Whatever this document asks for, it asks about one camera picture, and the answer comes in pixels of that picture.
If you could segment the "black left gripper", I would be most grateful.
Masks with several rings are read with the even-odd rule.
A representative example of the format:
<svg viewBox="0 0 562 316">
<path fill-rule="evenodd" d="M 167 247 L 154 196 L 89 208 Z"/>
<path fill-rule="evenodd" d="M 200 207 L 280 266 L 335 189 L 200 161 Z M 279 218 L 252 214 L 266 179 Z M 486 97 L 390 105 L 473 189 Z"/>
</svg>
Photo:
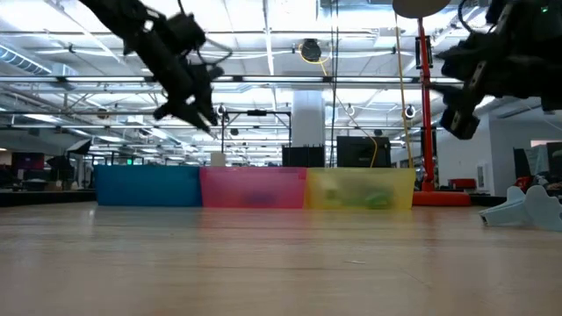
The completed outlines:
<svg viewBox="0 0 562 316">
<path fill-rule="evenodd" d="M 212 81 L 224 75 L 224 69 L 216 64 L 183 64 L 183 70 L 187 73 L 189 82 L 180 82 L 174 91 L 169 93 L 169 101 L 179 103 L 166 103 L 153 112 L 156 120 L 161 120 L 166 116 L 180 119 L 197 129 L 204 132 L 209 131 L 209 126 L 199 116 L 194 106 L 188 105 L 185 101 L 189 97 L 194 97 L 194 103 L 199 108 L 201 114 L 213 125 L 218 124 L 218 115 L 213 109 L 212 101 Z"/>
</svg>

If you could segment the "black studio light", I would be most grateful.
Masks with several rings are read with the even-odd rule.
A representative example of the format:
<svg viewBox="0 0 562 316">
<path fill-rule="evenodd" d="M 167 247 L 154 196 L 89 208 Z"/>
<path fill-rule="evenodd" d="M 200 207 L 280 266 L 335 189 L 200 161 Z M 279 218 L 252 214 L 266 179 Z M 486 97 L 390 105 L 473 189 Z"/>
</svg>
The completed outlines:
<svg viewBox="0 0 562 316">
<path fill-rule="evenodd" d="M 86 155 L 87 153 L 89 153 L 91 145 L 92 145 L 92 139 L 79 140 L 72 146 L 68 147 L 66 153 Z"/>
</svg>

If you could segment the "white square pillar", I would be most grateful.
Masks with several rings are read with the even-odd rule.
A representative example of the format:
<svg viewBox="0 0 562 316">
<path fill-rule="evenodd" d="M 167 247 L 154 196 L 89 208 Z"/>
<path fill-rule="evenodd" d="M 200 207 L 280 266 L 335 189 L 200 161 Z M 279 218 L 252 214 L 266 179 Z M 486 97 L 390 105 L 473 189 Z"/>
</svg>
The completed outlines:
<svg viewBox="0 0 562 316">
<path fill-rule="evenodd" d="M 325 104 L 320 90 L 295 90 L 292 100 L 292 144 L 296 147 L 323 146 Z"/>
</svg>

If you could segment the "teal stapler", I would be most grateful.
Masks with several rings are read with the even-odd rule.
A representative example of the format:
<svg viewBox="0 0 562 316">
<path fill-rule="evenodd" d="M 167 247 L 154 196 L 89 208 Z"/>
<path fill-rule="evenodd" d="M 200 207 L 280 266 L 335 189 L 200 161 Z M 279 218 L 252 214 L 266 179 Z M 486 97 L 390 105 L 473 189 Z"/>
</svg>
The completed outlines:
<svg viewBox="0 0 562 316">
<path fill-rule="evenodd" d="M 323 191 L 324 202 L 332 208 L 387 209 L 394 205 L 393 191 L 374 184 L 341 183 Z"/>
</svg>

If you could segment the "black screen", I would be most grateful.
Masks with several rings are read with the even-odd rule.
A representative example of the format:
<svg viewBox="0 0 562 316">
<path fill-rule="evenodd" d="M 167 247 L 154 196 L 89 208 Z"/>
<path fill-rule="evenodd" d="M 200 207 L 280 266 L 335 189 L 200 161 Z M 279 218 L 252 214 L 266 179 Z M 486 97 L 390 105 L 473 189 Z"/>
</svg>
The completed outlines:
<svg viewBox="0 0 562 316">
<path fill-rule="evenodd" d="M 549 172 L 562 176 L 562 142 L 549 142 L 546 144 L 546 149 Z"/>
</svg>

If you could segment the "light blue staple remover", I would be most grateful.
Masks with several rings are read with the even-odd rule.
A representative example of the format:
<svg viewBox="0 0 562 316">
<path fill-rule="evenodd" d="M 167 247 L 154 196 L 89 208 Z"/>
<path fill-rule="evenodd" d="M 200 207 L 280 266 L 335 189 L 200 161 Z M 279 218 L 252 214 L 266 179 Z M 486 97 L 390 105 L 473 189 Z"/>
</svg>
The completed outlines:
<svg viewBox="0 0 562 316">
<path fill-rule="evenodd" d="M 562 232 L 562 204 L 540 185 L 526 192 L 515 186 L 508 188 L 504 203 L 480 211 L 479 216 L 486 226 L 533 226 Z"/>
</svg>

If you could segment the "small black equipment case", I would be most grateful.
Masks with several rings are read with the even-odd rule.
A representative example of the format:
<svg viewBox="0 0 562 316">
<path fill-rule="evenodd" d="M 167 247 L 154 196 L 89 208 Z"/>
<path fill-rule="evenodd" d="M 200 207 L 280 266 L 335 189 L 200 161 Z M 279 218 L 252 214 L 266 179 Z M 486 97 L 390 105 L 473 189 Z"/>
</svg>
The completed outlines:
<svg viewBox="0 0 562 316">
<path fill-rule="evenodd" d="M 320 147 L 282 147 L 284 167 L 324 168 L 326 149 Z"/>
</svg>

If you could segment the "blue plastic bin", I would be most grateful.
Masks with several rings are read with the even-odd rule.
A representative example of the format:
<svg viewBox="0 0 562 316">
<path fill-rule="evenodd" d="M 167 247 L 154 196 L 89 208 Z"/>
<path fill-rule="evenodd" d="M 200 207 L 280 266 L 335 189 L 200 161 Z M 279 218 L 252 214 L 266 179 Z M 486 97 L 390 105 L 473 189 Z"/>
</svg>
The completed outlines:
<svg viewBox="0 0 562 316">
<path fill-rule="evenodd" d="M 162 165 L 97 165 L 97 203 L 103 206 L 201 207 L 199 168 Z"/>
</svg>

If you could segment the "yellow translucent plastic bin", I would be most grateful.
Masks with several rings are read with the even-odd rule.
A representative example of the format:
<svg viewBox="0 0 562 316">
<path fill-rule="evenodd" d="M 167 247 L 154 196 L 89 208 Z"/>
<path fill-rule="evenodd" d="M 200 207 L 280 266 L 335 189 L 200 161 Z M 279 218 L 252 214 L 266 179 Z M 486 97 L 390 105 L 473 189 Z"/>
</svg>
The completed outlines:
<svg viewBox="0 0 562 316">
<path fill-rule="evenodd" d="M 306 172 L 305 207 L 327 211 L 366 211 L 370 209 L 332 208 L 324 202 L 323 191 L 341 183 L 374 184 L 393 191 L 394 205 L 374 212 L 409 211 L 413 204 L 415 172 L 413 169 L 393 168 L 310 168 Z"/>
</svg>

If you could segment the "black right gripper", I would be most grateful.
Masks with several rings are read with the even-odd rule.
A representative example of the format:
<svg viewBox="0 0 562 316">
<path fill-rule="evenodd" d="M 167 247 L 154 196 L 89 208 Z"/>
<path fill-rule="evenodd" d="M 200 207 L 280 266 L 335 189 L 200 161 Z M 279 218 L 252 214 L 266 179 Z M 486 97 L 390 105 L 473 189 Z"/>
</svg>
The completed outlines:
<svg viewBox="0 0 562 316">
<path fill-rule="evenodd" d="M 538 9 L 538 0 L 491 0 L 486 21 L 494 29 L 487 34 L 473 32 L 439 53 L 442 75 L 463 82 L 472 79 L 472 90 L 480 95 L 537 97 L 531 25 Z M 442 95 L 445 104 L 441 127 L 459 140 L 470 140 L 479 126 L 474 111 L 482 98 L 450 85 L 433 83 L 432 90 Z"/>
</svg>

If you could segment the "maroon panel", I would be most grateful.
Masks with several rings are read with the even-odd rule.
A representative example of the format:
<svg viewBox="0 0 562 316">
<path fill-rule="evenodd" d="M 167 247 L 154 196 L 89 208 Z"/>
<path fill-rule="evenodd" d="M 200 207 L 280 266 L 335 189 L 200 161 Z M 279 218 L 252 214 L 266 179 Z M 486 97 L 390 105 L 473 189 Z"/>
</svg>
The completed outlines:
<svg viewBox="0 0 562 316">
<path fill-rule="evenodd" d="M 14 169 L 43 169 L 45 155 L 42 153 L 14 152 L 11 154 L 11 166 Z"/>
</svg>

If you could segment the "red-orange floor stand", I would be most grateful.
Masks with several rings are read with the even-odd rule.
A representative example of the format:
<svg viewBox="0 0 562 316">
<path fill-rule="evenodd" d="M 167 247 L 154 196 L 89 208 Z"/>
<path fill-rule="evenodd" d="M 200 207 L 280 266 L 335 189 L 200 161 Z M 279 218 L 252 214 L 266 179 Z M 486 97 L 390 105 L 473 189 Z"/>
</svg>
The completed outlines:
<svg viewBox="0 0 562 316">
<path fill-rule="evenodd" d="M 437 190 L 435 186 L 435 164 L 433 162 L 433 131 L 429 97 L 429 44 L 423 27 L 422 18 L 417 19 L 420 37 L 421 95 L 422 95 L 422 139 L 423 162 L 426 176 L 421 183 L 421 190 L 414 192 L 413 205 L 417 206 L 470 206 L 468 194 L 460 191 Z"/>
</svg>

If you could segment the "large black equipment case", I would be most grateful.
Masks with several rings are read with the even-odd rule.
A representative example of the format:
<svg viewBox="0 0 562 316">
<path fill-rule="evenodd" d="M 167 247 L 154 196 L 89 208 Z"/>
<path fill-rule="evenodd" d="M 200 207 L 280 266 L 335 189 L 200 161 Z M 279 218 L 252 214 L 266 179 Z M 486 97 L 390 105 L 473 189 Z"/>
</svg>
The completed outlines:
<svg viewBox="0 0 562 316">
<path fill-rule="evenodd" d="M 391 143 L 386 137 L 338 136 L 336 138 L 339 168 L 390 168 Z"/>
</svg>

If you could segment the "pink translucent plastic bin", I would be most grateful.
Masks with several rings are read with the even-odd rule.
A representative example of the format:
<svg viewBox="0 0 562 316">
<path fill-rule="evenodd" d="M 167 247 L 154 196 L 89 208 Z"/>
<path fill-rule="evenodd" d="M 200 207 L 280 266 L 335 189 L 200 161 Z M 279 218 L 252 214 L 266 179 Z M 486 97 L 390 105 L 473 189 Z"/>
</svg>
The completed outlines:
<svg viewBox="0 0 562 316">
<path fill-rule="evenodd" d="M 305 168 L 203 167 L 199 178 L 203 206 L 208 208 L 252 208 L 243 202 L 252 192 L 277 196 L 274 207 L 258 209 L 300 209 L 305 200 Z"/>
</svg>

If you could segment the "black metal frame rig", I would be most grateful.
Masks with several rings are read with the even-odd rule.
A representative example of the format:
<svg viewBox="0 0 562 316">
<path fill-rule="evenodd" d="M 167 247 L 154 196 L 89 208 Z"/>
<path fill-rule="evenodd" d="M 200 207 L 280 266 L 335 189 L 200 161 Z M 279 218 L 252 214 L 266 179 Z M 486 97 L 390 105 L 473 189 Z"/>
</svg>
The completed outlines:
<svg viewBox="0 0 562 316">
<path fill-rule="evenodd" d="M 234 123 L 238 117 L 241 115 L 245 115 L 248 117 L 265 117 L 268 115 L 274 116 L 282 125 L 288 130 L 288 140 L 286 140 L 284 145 L 281 145 L 281 140 L 273 140 L 274 142 L 278 143 L 278 145 L 292 147 L 292 115 L 288 111 L 271 111 L 271 110 L 246 110 L 246 111 L 228 111 L 225 107 L 221 107 L 222 112 L 220 113 L 220 152 L 222 154 L 225 153 L 225 133 L 227 127 L 230 126 L 231 123 Z M 226 118 L 229 117 L 229 114 L 233 114 L 234 116 L 228 120 L 228 124 L 226 124 Z M 279 117 L 280 115 L 286 115 L 288 117 L 288 125 Z M 266 140 L 234 140 L 234 142 L 241 142 L 242 147 L 264 147 L 266 144 Z"/>
</svg>

